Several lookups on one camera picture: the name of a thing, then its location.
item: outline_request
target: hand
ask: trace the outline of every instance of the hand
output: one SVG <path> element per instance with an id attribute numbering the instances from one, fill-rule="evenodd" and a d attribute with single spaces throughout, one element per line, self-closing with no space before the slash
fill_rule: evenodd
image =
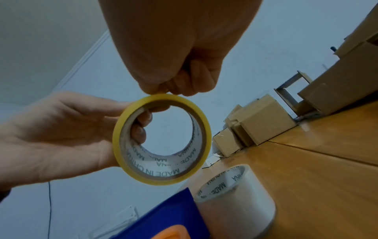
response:
<path id="1" fill-rule="evenodd" d="M 62 92 L 0 125 L 0 191 L 118 166 L 112 134 L 129 105 Z M 151 120 L 152 114 L 144 112 L 132 126 L 131 135 L 139 143 L 145 141 L 143 127 Z"/>
<path id="2" fill-rule="evenodd" d="M 262 0 L 100 0 L 115 46 L 141 89 L 212 90 Z"/>

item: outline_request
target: clear packing tape roll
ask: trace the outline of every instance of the clear packing tape roll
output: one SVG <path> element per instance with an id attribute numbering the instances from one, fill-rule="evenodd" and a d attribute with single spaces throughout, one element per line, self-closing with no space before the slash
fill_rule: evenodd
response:
<path id="1" fill-rule="evenodd" d="M 151 153 L 130 137 L 138 115 L 161 106 L 184 109 L 193 125 L 188 145 L 169 156 Z M 150 185 L 170 185 L 187 179 L 201 168 L 210 148 L 211 130 L 204 113 L 191 101 L 172 94 L 156 94 L 134 102 L 119 117 L 113 132 L 113 151 L 119 165 L 134 179 Z"/>
<path id="2" fill-rule="evenodd" d="M 253 239 L 270 227 L 273 199 L 251 168 L 238 165 L 204 184 L 194 196 L 212 239 Z"/>

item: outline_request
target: table surface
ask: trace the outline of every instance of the table surface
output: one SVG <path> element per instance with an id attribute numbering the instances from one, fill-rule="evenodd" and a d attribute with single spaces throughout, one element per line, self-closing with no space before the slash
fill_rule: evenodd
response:
<path id="1" fill-rule="evenodd" d="M 304 121 L 269 141 L 378 166 L 378 101 Z"/>
<path id="2" fill-rule="evenodd" d="M 199 170 L 192 194 L 224 169 L 246 163 L 277 206 L 264 238 L 377 238 L 378 167 L 272 142 Z"/>

